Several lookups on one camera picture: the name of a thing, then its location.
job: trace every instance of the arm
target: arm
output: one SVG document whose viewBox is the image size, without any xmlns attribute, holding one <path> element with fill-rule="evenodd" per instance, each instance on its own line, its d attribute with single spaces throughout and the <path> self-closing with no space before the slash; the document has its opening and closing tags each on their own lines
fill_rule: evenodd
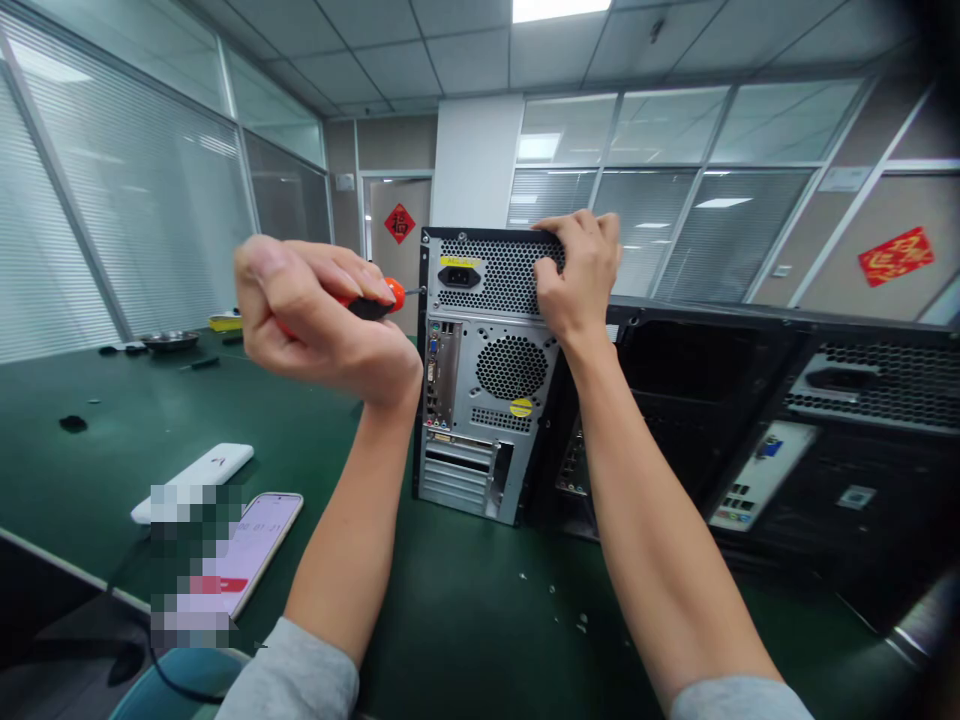
<svg viewBox="0 0 960 720">
<path fill-rule="evenodd" d="M 390 577 L 423 366 L 396 325 L 360 320 L 331 297 L 394 301 L 376 266 L 349 250 L 256 236 L 237 252 L 236 279 L 244 344 L 255 361 L 364 401 L 347 464 L 284 611 L 359 667 Z M 297 339 L 280 329 L 278 318 Z"/>
<path fill-rule="evenodd" d="M 622 252 L 619 220 L 581 210 L 538 227 L 557 233 L 566 250 L 562 275 L 549 258 L 535 267 L 540 308 L 580 396 L 603 556 L 664 712 L 700 680 L 751 675 L 782 682 L 607 338 L 606 307 Z"/>
</svg>

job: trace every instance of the white power bank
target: white power bank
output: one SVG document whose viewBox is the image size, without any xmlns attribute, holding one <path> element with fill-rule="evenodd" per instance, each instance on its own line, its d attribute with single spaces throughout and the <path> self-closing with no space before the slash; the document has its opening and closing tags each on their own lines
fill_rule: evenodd
<svg viewBox="0 0 960 720">
<path fill-rule="evenodd" d="M 204 453 L 167 485 L 223 485 L 253 457 L 252 445 L 220 443 Z M 150 498 L 130 511 L 130 517 L 140 525 L 150 524 Z"/>
</svg>

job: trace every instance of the gray sleeve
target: gray sleeve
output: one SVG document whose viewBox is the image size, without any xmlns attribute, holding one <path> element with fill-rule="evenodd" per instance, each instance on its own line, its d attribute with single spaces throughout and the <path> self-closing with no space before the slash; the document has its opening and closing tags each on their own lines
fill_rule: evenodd
<svg viewBox="0 0 960 720">
<path fill-rule="evenodd" d="M 776 680 L 733 676 L 701 680 L 673 701 L 670 720 L 813 720 L 797 694 Z"/>
<path fill-rule="evenodd" d="M 346 720 L 360 675 L 342 650 L 284 617 L 247 663 L 220 706 L 218 717 Z"/>
</svg>

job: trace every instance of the yellow warning label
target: yellow warning label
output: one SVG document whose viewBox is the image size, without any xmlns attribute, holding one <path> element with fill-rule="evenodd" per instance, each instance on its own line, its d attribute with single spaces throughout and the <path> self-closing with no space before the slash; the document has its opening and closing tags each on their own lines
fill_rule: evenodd
<svg viewBox="0 0 960 720">
<path fill-rule="evenodd" d="M 510 403 L 510 412 L 517 417 L 526 417 L 533 412 L 533 403 L 527 398 L 517 398 Z"/>
<path fill-rule="evenodd" d="M 480 258 L 458 258 L 453 256 L 440 258 L 441 265 L 449 265 L 450 267 L 479 267 L 481 262 L 483 262 L 483 260 Z"/>
</svg>

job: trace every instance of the forearm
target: forearm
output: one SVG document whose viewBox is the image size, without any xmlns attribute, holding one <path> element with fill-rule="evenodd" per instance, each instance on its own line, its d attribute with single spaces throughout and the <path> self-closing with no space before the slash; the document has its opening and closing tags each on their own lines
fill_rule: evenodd
<svg viewBox="0 0 960 720">
<path fill-rule="evenodd" d="M 665 712 L 687 685 L 780 679 L 710 532 L 650 435 L 610 343 L 568 352 L 604 558 Z"/>
<path fill-rule="evenodd" d="M 357 667 L 390 577 L 397 507 L 418 396 L 366 406 L 337 484 L 300 560 L 284 615 Z"/>
</svg>

